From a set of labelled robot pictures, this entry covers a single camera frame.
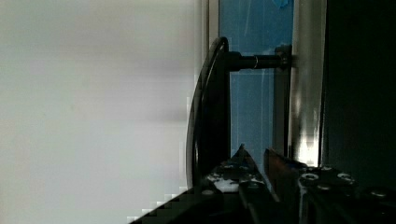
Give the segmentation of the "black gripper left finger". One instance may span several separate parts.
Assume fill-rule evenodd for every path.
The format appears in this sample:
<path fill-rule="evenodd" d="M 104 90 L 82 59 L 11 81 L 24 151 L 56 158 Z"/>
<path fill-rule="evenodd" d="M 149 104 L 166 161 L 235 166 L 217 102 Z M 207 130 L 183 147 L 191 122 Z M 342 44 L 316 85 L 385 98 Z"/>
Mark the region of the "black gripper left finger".
<path fill-rule="evenodd" d="M 256 162 L 242 144 L 227 161 L 223 161 L 203 178 L 203 182 L 214 186 L 222 193 L 237 192 L 242 183 L 264 183 Z"/>

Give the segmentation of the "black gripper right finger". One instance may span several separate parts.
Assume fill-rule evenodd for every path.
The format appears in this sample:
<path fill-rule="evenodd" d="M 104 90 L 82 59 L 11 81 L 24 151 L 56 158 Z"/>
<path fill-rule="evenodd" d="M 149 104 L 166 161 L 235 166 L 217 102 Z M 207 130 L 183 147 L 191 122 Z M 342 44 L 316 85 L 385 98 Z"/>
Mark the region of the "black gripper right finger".
<path fill-rule="evenodd" d="M 358 189 L 358 181 L 329 166 L 311 167 L 268 149 L 264 171 L 297 224 L 395 224 L 395 191 Z"/>

